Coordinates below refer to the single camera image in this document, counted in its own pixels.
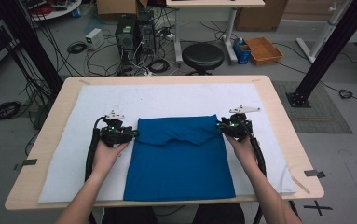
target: storage basket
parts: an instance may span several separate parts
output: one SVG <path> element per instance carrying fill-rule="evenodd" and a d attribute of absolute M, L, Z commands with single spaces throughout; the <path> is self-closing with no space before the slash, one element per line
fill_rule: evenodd
<path fill-rule="evenodd" d="M 265 37 L 245 39 L 251 49 L 251 58 L 256 65 L 275 63 L 282 58 L 282 53 Z"/>

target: white paper sheet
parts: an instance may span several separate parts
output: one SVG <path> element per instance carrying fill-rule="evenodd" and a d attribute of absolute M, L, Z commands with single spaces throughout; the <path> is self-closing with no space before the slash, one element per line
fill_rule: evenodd
<path fill-rule="evenodd" d="M 84 86 L 66 124 L 50 166 L 40 203 L 70 202 L 83 185 L 85 163 L 94 122 L 115 110 L 124 114 L 124 126 L 137 128 L 138 118 L 209 116 L 230 117 L 229 109 L 240 105 L 259 107 L 248 113 L 254 136 L 261 142 L 268 180 L 279 193 L 295 193 L 295 185 L 281 154 L 267 113 L 254 84 L 114 85 Z M 99 128 L 105 126 L 99 122 Z M 122 152 L 97 198 L 122 200 L 133 142 Z M 226 140 L 227 158 L 236 195 L 254 195 L 233 148 Z"/>

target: chair leg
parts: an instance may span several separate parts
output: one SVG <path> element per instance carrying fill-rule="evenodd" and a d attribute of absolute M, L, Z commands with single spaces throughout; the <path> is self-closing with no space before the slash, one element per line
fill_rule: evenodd
<path fill-rule="evenodd" d="M 187 73 L 186 76 L 192 76 L 193 74 L 198 74 L 199 76 L 212 75 L 211 73 L 208 73 L 206 71 L 193 71 L 193 72 Z"/>

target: black tape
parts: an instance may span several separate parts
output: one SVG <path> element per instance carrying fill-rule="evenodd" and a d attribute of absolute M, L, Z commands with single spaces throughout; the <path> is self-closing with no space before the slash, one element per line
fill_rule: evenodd
<path fill-rule="evenodd" d="M 25 165 L 36 165 L 36 162 L 38 161 L 38 159 L 32 159 L 32 160 L 25 160 L 23 161 L 23 163 L 21 164 L 21 166 L 25 166 Z"/>
<path fill-rule="evenodd" d="M 318 172 L 317 170 L 304 171 L 306 176 L 317 176 L 319 179 L 326 177 L 323 171 Z"/>
<path fill-rule="evenodd" d="M 317 209 L 318 210 L 318 214 L 320 214 L 320 216 L 323 215 L 323 212 L 321 211 L 321 209 L 324 209 L 324 210 L 333 210 L 333 208 L 331 207 L 326 207 L 326 206 L 319 206 L 318 205 L 318 202 L 315 200 L 315 206 L 313 205 L 304 205 L 303 207 L 304 208 L 311 208 L 311 209 Z"/>
<path fill-rule="evenodd" d="M 21 168 L 25 165 L 36 165 L 36 162 L 38 161 L 38 159 L 32 159 L 32 160 L 25 160 L 21 163 L 21 165 L 16 164 L 13 169 L 20 171 Z"/>

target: hand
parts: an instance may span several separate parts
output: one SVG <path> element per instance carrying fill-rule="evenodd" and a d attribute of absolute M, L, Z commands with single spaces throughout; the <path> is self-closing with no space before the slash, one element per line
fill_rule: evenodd
<path fill-rule="evenodd" d="M 123 143 L 116 147 L 109 147 L 100 140 L 96 148 L 96 155 L 94 156 L 92 173 L 99 174 L 103 178 L 106 178 L 112 166 L 117 161 L 120 152 L 122 152 L 128 144 L 129 143 Z"/>
<path fill-rule="evenodd" d="M 256 156 L 249 137 L 246 137 L 241 142 L 238 142 L 234 137 L 227 135 L 225 137 L 231 146 L 233 146 L 234 153 L 244 169 L 250 165 L 257 165 Z"/>

